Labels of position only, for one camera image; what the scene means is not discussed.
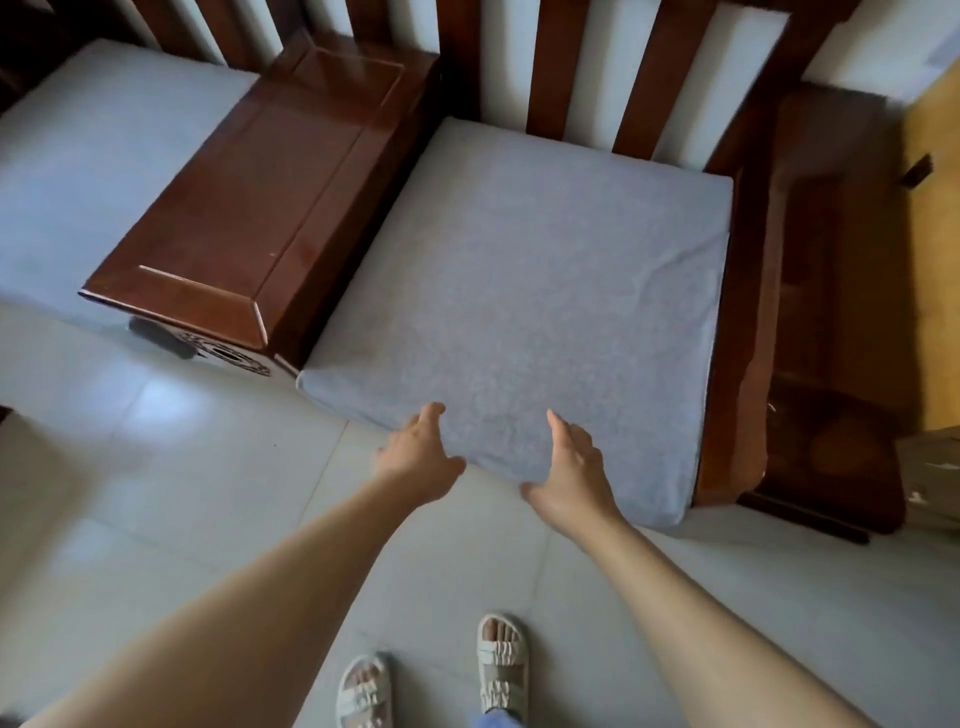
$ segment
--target white sandal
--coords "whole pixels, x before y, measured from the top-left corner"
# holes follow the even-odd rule
[[[510,642],[484,640],[483,629],[491,619],[502,621],[516,635]],[[516,624],[503,615],[486,615],[477,627],[477,659],[480,663],[480,704],[484,713],[494,708],[519,716],[528,725],[527,706],[530,704],[530,650],[527,639]],[[522,685],[501,679],[499,667],[522,667]]]
[[[361,664],[376,667],[377,674],[372,680],[347,687],[347,678],[350,673]],[[372,710],[378,705],[385,705],[384,717],[373,717]],[[359,723],[357,728],[394,728],[394,705],[391,701],[390,672],[387,664],[380,655],[360,655],[344,670],[340,678],[340,687],[337,689],[337,726],[345,728],[347,718],[360,713],[369,713],[365,722]]]

